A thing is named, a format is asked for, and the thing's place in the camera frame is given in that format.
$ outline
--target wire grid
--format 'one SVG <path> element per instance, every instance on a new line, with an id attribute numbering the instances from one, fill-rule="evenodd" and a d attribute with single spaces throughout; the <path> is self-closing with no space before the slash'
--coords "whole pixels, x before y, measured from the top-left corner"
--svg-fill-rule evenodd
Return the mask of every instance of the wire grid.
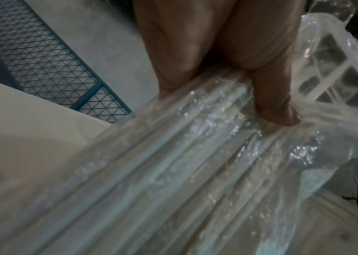
<path id="1" fill-rule="evenodd" d="M 98 81 L 20 0 L 0 0 L 0 59 L 25 92 L 66 107 Z"/>
<path id="2" fill-rule="evenodd" d="M 115 123 L 128 114 L 127 109 L 104 86 L 79 109 L 79 112 L 109 123 Z"/>

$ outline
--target hand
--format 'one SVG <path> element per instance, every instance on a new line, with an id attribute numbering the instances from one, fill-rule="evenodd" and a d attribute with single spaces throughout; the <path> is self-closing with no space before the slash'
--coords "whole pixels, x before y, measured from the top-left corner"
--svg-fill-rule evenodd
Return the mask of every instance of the hand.
<path id="1" fill-rule="evenodd" d="M 248 71 L 258 113 L 299 123 L 289 107 L 291 60 L 304 0 L 134 0 L 135 15 L 160 89 L 175 90 L 205 56 Z"/>

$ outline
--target gray floor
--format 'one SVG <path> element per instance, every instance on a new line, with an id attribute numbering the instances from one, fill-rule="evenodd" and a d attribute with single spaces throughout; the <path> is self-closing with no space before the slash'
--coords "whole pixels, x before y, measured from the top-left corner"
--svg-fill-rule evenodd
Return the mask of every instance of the gray floor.
<path id="1" fill-rule="evenodd" d="M 36 13 L 130 107 L 158 93 L 134 23 L 103 0 L 26 0 Z"/>

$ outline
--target clear plastic bag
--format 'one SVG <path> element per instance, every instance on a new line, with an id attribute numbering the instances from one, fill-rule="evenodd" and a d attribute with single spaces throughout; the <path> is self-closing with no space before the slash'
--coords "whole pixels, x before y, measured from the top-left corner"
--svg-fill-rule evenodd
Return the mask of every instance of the clear plastic bag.
<path id="1" fill-rule="evenodd" d="M 300 89 L 311 69 L 330 85 L 313 90 L 335 86 L 326 78 L 343 64 L 322 52 L 329 31 L 358 63 L 358 42 L 340 24 L 303 17 L 293 68 L 300 125 L 260 119 L 247 75 L 212 68 L 57 174 L 0 199 L 0 254 L 285 254 L 303 203 L 358 158 L 358 108 Z"/>

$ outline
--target skin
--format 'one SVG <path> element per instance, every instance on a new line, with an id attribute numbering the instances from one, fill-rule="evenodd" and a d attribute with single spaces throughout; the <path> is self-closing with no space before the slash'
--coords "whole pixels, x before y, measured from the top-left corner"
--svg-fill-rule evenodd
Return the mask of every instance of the skin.
<path id="1" fill-rule="evenodd" d="M 203 61 L 244 68 L 256 110 L 283 126 L 290 108 L 291 60 L 304 0 L 134 0 L 135 16 L 161 90 L 173 91 Z"/>

